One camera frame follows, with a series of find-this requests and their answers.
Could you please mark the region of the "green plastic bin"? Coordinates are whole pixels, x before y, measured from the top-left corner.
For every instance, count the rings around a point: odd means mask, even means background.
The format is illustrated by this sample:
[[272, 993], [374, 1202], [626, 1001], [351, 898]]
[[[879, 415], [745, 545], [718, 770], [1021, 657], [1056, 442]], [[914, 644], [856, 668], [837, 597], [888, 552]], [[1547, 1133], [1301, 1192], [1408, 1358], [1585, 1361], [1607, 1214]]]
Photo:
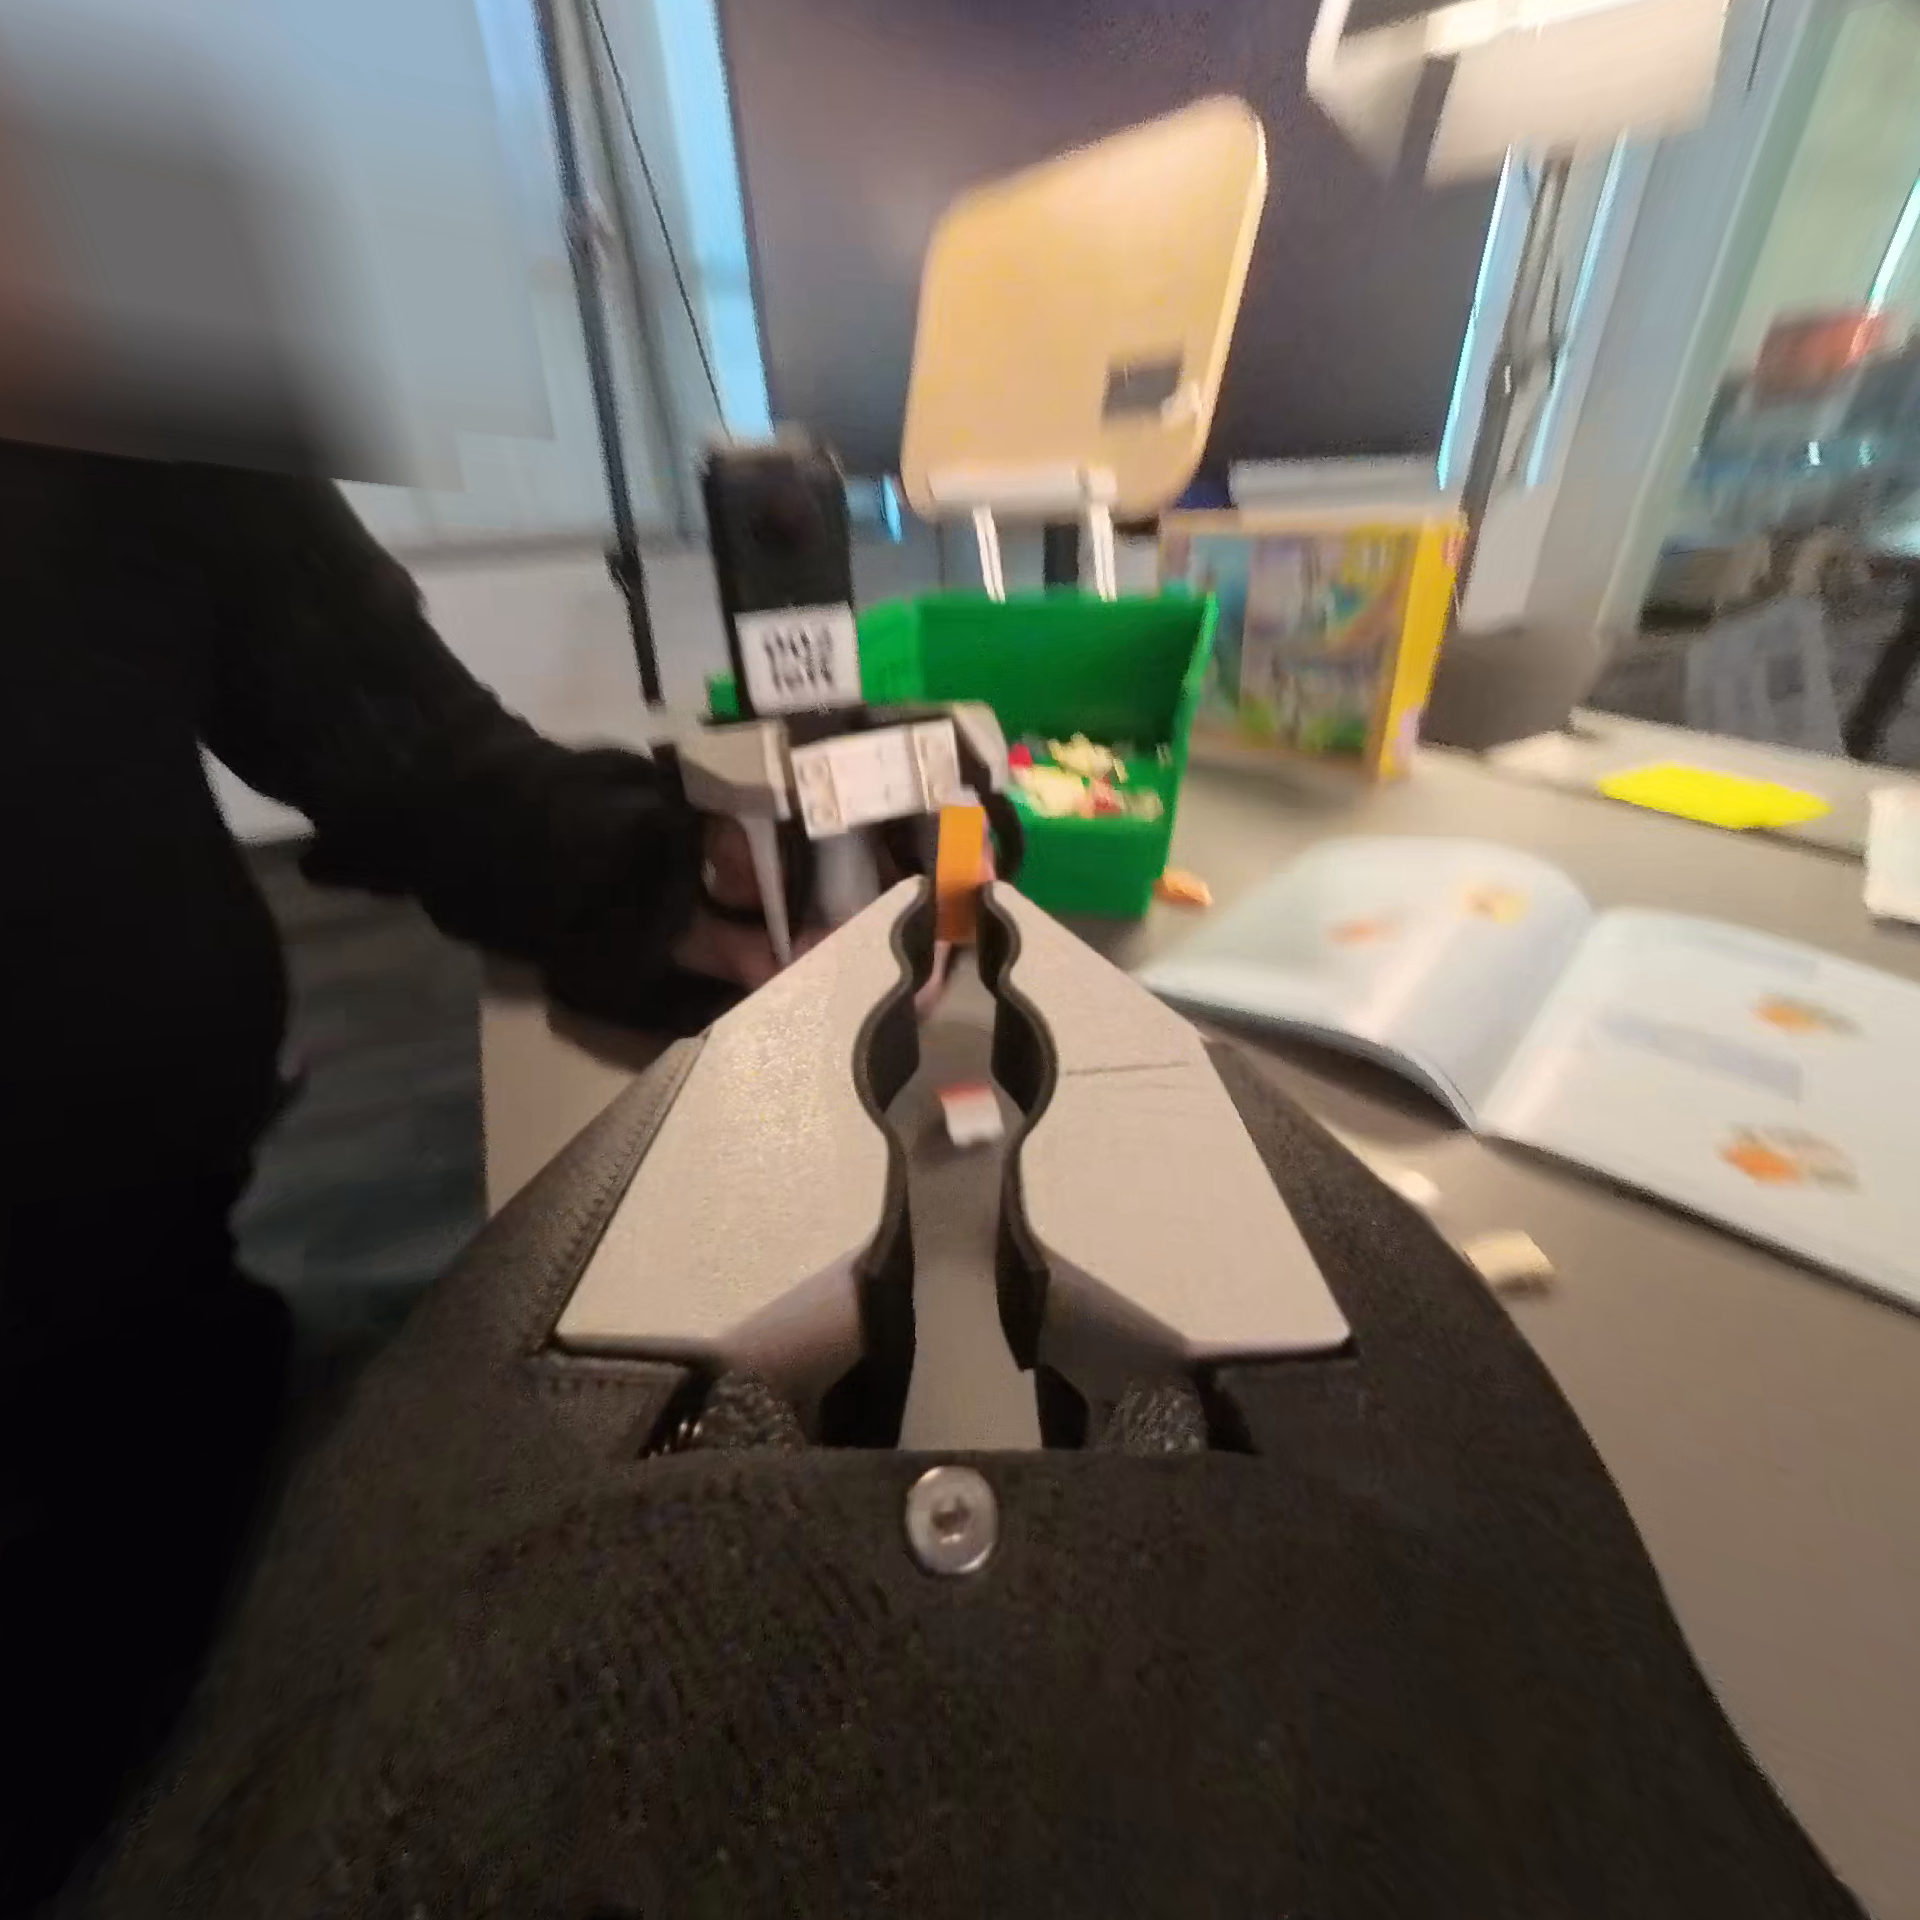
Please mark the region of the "green plastic bin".
[[[926, 591], [854, 613], [861, 678], [882, 700], [987, 703], [1007, 748], [1086, 732], [1167, 751], [1167, 813], [1153, 822], [1034, 817], [1010, 786], [1024, 855], [1005, 882], [1058, 919], [1091, 920], [1139, 920], [1167, 866], [1213, 624], [1209, 599], [1182, 594]], [[707, 718], [731, 718], [733, 677], [711, 692]]]

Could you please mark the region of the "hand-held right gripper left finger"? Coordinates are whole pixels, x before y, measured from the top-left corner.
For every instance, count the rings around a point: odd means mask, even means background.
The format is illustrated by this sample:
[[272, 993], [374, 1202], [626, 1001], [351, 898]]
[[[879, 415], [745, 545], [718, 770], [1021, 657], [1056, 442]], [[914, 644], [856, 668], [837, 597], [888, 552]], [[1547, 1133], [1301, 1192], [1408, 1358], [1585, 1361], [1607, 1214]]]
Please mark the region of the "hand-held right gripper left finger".
[[696, 1041], [553, 1336], [591, 1359], [848, 1374], [896, 1216], [883, 1016], [915, 1041], [929, 895], [901, 879]]

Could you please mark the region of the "yellow sheet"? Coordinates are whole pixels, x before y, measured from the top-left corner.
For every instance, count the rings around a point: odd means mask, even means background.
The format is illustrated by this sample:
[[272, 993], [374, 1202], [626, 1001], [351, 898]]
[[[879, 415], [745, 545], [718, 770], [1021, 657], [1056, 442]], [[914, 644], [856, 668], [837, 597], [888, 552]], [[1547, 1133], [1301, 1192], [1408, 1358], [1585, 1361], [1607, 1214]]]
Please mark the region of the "yellow sheet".
[[1594, 790], [1615, 804], [1722, 831], [1784, 831], [1833, 813], [1817, 792], [1671, 758], [1605, 774]]

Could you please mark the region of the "pale blue instruction booklet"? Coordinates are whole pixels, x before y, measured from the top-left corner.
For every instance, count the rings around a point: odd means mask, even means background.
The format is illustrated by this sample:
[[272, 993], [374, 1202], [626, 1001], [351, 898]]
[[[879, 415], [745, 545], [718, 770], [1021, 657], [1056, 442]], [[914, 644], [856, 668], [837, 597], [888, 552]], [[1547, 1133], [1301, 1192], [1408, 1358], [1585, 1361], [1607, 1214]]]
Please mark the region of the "pale blue instruction booklet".
[[1345, 1048], [1485, 1141], [1918, 1308], [1915, 983], [1766, 933], [1600, 909], [1535, 855], [1337, 836], [1136, 977]]

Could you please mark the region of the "large black screen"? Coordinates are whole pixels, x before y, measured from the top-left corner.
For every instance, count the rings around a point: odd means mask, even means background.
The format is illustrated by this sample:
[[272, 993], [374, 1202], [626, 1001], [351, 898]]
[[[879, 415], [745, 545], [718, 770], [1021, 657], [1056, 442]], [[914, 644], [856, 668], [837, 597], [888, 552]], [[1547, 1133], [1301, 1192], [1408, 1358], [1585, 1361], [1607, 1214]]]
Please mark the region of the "large black screen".
[[1443, 445], [1496, 177], [1383, 175], [1305, 93], [1307, 1], [725, 1], [774, 415], [893, 468], [920, 261], [975, 184], [1192, 101], [1261, 118], [1265, 204], [1202, 472]]

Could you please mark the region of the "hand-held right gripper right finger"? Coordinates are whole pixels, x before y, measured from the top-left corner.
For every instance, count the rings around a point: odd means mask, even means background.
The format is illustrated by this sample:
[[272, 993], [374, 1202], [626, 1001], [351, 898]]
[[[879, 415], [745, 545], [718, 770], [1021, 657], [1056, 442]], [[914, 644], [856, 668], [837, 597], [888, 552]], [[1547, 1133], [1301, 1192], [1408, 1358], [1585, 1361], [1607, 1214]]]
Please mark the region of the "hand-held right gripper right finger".
[[1013, 885], [977, 905], [1013, 1108], [995, 1294], [1025, 1372], [1315, 1358], [1350, 1322], [1197, 1031]]

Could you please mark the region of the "person's left hand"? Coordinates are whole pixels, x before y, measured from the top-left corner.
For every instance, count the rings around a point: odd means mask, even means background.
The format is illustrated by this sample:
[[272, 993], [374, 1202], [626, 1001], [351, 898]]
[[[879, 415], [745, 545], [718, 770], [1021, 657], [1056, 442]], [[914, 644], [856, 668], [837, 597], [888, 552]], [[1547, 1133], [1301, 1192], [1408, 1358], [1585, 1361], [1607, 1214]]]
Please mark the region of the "person's left hand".
[[704, 824], [698, 895], [675, 959], [685, 972], [741, 992], [754, 992], [784, 966], [741, 822], [707, 817]]

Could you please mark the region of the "pile of lego pieces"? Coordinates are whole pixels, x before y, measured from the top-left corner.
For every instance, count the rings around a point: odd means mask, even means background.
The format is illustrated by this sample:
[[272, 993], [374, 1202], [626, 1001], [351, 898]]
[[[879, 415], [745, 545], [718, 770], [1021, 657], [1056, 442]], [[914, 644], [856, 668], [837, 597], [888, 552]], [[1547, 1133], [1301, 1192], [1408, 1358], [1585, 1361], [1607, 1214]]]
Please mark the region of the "pile of lego pieces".
[[1090, 734], [1021, 736], [1007, 750], [1014, 802], [1045, 820], [1165, 817], [1165, 750], [1136, 751]]

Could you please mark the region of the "black light stand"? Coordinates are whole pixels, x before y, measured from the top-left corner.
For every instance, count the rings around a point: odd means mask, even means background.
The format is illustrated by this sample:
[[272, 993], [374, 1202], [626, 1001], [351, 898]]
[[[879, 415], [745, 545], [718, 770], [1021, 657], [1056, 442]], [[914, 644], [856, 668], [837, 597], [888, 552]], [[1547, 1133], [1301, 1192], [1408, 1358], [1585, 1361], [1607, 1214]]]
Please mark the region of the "black light stand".
[[566, 85], [559, 4], [533, 1], [533, 14], [544, 70], [545, 114], [553, 132], [551, 137], [555, 143], [555, 166], [559, 182], [559, 226], [566, 249], [570, 293], [583, 333], [583, 359], [589, 385], [591, 430], [595, 436], [598, 461], [602, 468], [602, 481], [608, 493], [608, 575], [629, 622], [631, 652], [635, 657], [640, 681], [640, 696], [646, 710], [658, 710], [662, 706], [662, 686], [656, 655], [656, 633], [645, 589], [640, 528], [633, 511], [631, 466], [617, 409], [611, 337], [595, 256], [591, 193], [587, 184], [579, 132], [576, 125]]

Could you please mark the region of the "person's left forearm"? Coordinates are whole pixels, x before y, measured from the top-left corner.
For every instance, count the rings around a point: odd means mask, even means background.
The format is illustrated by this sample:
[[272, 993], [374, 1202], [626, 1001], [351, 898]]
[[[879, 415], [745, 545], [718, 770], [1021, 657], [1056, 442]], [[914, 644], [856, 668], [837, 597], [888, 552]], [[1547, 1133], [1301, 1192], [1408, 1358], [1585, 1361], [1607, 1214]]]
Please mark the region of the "person's left forearm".
[[579, 1016], [685, 1037], [737, 998], [687, 957], [705, 826], [675, 778], [537, 734], [442, 649], [304, 732], [294, 806], [326, 877], [413, 898]]

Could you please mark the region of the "beige chair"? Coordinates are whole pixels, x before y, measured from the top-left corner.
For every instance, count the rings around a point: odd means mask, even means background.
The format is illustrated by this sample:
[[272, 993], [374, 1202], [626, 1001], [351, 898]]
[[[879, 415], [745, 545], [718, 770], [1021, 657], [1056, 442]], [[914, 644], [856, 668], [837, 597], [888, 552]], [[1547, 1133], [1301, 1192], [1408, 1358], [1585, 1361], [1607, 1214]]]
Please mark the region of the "beige chair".
[[957, 196], [919, 280], [897, 481], [966, 520], [1005, 599], [1000, 526], [1071, 526], [1095, 594], [1114, 529], [1195, 477], [1265, 198], [1257, 112], [1216, 93]]

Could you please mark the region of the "colourful lego set box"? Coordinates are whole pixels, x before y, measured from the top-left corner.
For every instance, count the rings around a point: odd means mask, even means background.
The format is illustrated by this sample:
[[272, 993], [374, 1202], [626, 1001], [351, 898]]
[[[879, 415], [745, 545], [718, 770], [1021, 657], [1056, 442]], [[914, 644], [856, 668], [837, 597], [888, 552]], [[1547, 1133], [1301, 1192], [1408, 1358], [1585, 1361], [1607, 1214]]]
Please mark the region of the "colourful lego set box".
[[1403, 778], [1465, 544], [1451, 508], [1163, 516], [1159, 584], [1216, 610], [1191, 751]]

